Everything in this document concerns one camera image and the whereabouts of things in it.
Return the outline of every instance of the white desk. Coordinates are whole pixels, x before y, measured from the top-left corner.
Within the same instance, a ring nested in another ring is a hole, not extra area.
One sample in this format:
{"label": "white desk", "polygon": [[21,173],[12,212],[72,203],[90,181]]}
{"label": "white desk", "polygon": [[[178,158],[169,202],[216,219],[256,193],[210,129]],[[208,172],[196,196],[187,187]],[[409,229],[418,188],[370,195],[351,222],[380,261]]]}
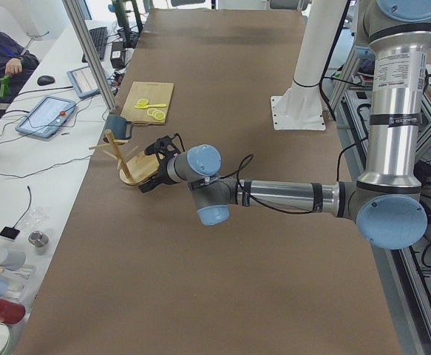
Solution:
{"label": "white desk", "polygon": [[[89,28],[106,26],[108,23],[91,21]],[[34,89],[49,89],[52,87],[67,87],[70,85],[67,71],[82,67],[82,49],[69,26],[56,41],[29,81],[24,85],[22,92]],[[109,63],[110,48],[106,49],[104,68],[111,73],[113,69]],[[55,83],[39,87],[36,80],[41,75],[51,75]],[[30,111],[44,95],[54,95],[79,102],[73,89],[50,90],[33,92],[21,95],[10,105],[9,111],[23,109]],[[27,175],[41,169],[46,169],[56,163],[64,163],[76,158],[84,158],[94,151],[88,150],[95,145],[101,136],[105,124],[106,106],[100,95],[88,98],[78,103],[73,115],[65,127],[60,128],[48,140],[25,137],[15,131],[17,112],[6,114],[0,120],[0,172],[7,175]],[[32,204],[30,211],[24,216],[17,228],[21,233],[15,241],[0,237],[0,248],[20,249],[27,254],[27,264],[36,267],[35,274],[27,285],[22,303],[31,311],[32,303],[44,279],[47,268],[51,262],[59,238],[69,217],[72,205],[80,189],[82,180],[87,171],[88,159],[80,160],[65,166],[18,179],[0,176],[0,231],[4,226],[13,226],[27,208],[29,195],[27,187],[31,188]],[[35,247],[28,243],[30,232],[40,230],[45,233],[50,242],[44,253],[38,254]],[[13,326],[15,339],[19,338],[27,317],[18,325]]]}

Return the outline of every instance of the white metal column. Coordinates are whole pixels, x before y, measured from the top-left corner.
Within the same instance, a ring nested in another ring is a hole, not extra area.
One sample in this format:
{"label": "white metal column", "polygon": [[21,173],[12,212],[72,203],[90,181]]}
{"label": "white metal column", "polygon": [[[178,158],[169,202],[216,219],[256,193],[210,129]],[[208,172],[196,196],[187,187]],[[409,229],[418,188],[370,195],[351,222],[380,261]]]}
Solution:
{"label": "white metal column", "polygon": [[318,83],[345,10],[345,0],[313,0],[291,87],[271,96],[274,129],[325,130]]}

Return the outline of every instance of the brown work table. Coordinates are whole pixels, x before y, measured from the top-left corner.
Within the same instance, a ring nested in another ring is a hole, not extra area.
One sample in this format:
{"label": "brown work table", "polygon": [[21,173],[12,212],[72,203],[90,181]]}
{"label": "brown work table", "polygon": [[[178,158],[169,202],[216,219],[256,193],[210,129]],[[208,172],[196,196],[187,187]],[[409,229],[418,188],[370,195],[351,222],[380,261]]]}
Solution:
{"label": "brown work table", "polygon": [[[209,143],[222,173],[333,183],[325,132],[276,132],[269,98],[291,85],[304,32],[294,11],[154,10],[118,93],[174,83],[165,126]],[[185,184],[141,194],[101,152],[89,170],[15,355],[399,354],[371,247],[329,214],[231,206],[204,227]]]}

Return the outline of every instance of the blue mug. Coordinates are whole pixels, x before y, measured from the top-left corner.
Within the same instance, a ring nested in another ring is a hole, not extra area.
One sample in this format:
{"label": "blue mug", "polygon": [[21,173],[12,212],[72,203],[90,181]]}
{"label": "blue mug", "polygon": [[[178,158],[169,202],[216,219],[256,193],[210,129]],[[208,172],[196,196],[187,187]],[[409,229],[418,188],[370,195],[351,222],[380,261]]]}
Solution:
{"label": "blue mug", "polygon": [[[106,118],[105,129],[110,129],[115,139],[126,141],[132,138],[133,123],[121,116],[109,115]],[[109,142],[106,137],[103,138],[103,141],[106,143]]]}

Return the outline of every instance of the keyboard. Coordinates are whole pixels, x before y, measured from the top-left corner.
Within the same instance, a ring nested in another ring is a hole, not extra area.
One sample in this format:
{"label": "keyboard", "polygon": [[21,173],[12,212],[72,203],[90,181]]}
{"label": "keyboard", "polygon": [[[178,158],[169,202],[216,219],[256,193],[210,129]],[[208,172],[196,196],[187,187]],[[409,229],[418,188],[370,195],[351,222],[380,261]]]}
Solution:
{"label": "keyboard", "polygon": [[[95,49],[97,50],[98,57],[102,61],[105,58],[106,48],[106,27],[97,27],[89,30],[90,38],[94,42]],[[82,55],[82,63],[86,63],[85,54]]]}

